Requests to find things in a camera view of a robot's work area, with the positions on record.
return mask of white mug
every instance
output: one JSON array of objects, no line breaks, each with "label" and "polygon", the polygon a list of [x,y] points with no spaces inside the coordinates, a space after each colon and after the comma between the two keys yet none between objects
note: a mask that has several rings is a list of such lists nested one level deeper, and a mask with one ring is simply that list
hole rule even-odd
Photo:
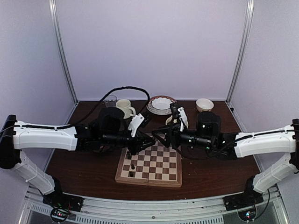
[{"label": "white mug", "polygon": [[125,113],[125,116],[123,117],[124,119],[133,117],[136,115],[136,110],[135,110],[135,108],[131,107],[131,101],[129,101],[128,99],[118,100],[116,102],[116,107],[121,109]]}]

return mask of white bowl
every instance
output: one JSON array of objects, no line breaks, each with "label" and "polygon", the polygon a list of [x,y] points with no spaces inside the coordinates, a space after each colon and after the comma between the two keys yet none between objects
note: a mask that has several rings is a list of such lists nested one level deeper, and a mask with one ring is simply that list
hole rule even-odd
[{"label": "white bowl", "polygon": [[196,100],[196,108],[199,112],[203,111],[211,111],[214,107],[214,104],[211,100],[209,99],[198,99]]},{"label": "white bowl", "polygon": [[171,119],[172,119],[172,115],[165,121],[165,124],[166,124],[166,125],[169,125],[170,122],[171,122]]}]

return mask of plate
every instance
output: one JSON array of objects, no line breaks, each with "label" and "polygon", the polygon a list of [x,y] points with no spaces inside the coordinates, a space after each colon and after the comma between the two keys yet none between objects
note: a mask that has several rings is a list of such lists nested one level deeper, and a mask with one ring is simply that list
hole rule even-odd
[{"label": "plate", "polygon": [[150,99],[146,107],[153,114],[169,115],[171,114],[170,104],[175,102],[176,100],[174,98],[168,96],[156,96]]}]

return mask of vertical metal post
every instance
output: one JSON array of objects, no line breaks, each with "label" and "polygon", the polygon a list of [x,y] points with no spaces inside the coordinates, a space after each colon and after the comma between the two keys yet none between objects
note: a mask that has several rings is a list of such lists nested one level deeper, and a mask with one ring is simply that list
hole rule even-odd
[{"label": "vertical metal post", "polygon": [[226,99],[226,102],[228,105],[230,105],[230,103],[231,103],[231,99],[232,99],[232,96],[233,96],[233,93],[235,90],[235,86],[236,86],[236,83],[237,83],[237,80],[238,80],[238,77],[239,77],[239,74],[241,71],[242,63],[244,60],[245,49],[246,49],[246,46],[248,43],[248,38],[249,38],[251,24],[252,24],[253,9],[254,9],[254,0],[248,0],[239,55],[238,55],[237,63],[235,65],[234,76],[233,76],[231,86],[229,88],[228,97]]},{"label": "vertical metal post", "polygon": [[61,38],[61,33],[60,33],[60,28],[59,28],[59,22],[58,22],[58,15],[57,15],[57,9],[56,9],[56,0],[49,0],[49,5],[50,5],[50,13],[53,21],[53,26],[56,34],[56,40],[58,44],[58,50],[59,50],[59,56],[62,64],[62,68],[64,70],[64,75],[66,78],[67,85],[69,87],[69,90],[71,92],[71,97],[74,101],[74,104],[78,102],[73,83],[71,81],[71,76],[70,76],[70,71],[69,67],[66,62],[65,58],[65,53],[64,53],[64,47],[62,44],[62,38]]}]

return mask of dark wooden table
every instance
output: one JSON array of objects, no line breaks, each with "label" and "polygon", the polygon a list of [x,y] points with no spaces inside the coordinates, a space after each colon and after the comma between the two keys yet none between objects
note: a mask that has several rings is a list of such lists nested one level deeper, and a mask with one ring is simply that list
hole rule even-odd
[{"label": "dark wooden table", "polygon": [[[132,101],[138,111],[144,101]],[[194,129],[197,110],[194,101],[179,101],[186,111],[189,128]],[[70,123],[83,117],[95,102],[80,102]],[[214,102],[213,112],[222,118],[221,131],[239,132],[240,129],[224,102]],[[97,118],[100,107],[86,120]],[[150,133],[163,125],[169,116],[154,115],[143,130]],[[57,177],[64,192],[76,195],[123,200],[173,200],[219,196],[244,190],[246,180],[259,173],[252,156],[236,161],[211,158],[206,161],[182,161],[183,185],[181,188],[162,188],[116,183],[114,178],[121,151],[103,154],[95,152],[68,152],[57,149],[47,173]]]}]

